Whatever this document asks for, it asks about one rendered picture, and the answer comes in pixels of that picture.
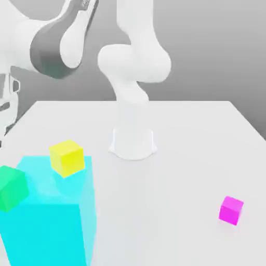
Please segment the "small green cube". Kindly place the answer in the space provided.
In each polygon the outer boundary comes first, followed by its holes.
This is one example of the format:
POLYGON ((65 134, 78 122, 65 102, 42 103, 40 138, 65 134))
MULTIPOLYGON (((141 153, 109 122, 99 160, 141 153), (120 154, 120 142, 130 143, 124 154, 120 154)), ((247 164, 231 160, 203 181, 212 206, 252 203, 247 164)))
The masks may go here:
POLYGON ((25 173, 9 166, 0 167, 0 210, 10 211, 29 196, 25 173))

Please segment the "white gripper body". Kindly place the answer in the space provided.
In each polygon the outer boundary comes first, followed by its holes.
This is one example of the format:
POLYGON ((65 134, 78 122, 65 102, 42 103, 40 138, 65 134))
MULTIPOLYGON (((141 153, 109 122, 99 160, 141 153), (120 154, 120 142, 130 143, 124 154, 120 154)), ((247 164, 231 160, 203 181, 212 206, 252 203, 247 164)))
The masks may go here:
POLYGON ((0 111, 0 138, 3 138, 8 126, 15 123, 18 115, 18 94, 10 95, 9 108, 0 111))

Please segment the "small magenta cube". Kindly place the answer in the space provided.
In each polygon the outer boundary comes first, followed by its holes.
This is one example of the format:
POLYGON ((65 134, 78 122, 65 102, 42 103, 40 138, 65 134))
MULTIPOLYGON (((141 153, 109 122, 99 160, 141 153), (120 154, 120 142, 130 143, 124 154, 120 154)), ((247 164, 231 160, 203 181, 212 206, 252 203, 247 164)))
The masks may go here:
POLYGON ((226 196, 221 204, 219 219, 232 225, 237 225, 244 202, 226 196))

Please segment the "small yellow cube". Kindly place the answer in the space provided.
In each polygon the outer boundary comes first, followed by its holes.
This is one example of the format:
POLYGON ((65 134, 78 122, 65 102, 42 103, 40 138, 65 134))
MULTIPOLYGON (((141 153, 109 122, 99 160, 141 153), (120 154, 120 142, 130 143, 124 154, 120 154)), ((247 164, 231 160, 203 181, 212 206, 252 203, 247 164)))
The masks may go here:
POLYGON ((84 150, 72 140, 66 140, 49 147, 51 167, 63 178, 85 168, 84 150))

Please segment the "large cyan box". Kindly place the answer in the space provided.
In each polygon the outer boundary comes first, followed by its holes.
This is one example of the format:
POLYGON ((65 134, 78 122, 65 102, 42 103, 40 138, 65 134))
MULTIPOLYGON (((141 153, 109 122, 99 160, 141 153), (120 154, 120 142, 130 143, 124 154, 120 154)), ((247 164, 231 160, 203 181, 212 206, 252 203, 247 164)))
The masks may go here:
POLYGON ((48 156, 25 156, 29 196, 0 211, 0 235, 11 266, 91 266, 97 216, 91 157, 69 177, 48 156))

